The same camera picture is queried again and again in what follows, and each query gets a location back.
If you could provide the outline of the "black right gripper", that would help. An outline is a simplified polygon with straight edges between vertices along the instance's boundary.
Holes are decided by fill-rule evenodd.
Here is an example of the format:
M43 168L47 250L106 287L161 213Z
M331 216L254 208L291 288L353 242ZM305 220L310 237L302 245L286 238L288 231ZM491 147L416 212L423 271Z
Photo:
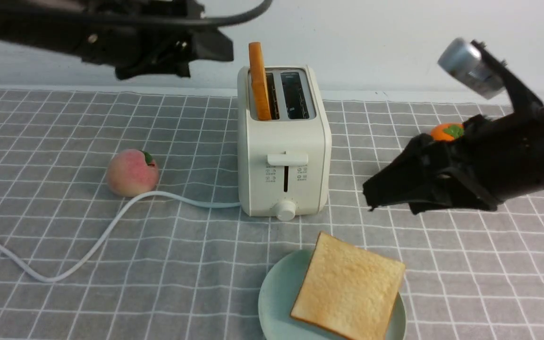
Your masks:
M497 211L502 204L484 183L474 158L476 136L500 118L473 116L463 136L435 141L429 134L410 139L388 166L365 181L363 194L370 211L408 204L411 213L448 209Z

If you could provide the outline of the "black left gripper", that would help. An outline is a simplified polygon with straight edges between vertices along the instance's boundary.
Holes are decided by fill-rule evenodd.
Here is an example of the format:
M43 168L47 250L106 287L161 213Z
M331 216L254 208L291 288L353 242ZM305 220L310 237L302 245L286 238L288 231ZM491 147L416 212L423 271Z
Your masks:
M85 13L201 19L196 0L86 0ZM193 60L232 62L233 41L218 29L165 31L144 26L97 25L88 29L81 60L115 69L118 80L143 75L190 77Z

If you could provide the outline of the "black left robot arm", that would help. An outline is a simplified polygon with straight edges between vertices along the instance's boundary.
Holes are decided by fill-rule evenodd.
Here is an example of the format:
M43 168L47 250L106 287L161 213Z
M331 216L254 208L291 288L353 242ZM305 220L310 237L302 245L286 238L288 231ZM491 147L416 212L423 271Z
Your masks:
M190 77L189 64L195 60L235 59L233 41L218 28L88 24L55 18L53 9L197 19L204 7L194 0L0 0L0 41L110 66L118 80L145 75Z

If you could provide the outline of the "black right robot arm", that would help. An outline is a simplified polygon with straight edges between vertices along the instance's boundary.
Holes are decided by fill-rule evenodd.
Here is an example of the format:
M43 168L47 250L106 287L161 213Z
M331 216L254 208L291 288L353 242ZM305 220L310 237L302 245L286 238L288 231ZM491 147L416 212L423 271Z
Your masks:
M544 191L544 107L502 118L476 115L463 136L436 141L421 133L363 184L371 209L408 204L411 213L494 212L505 201Z

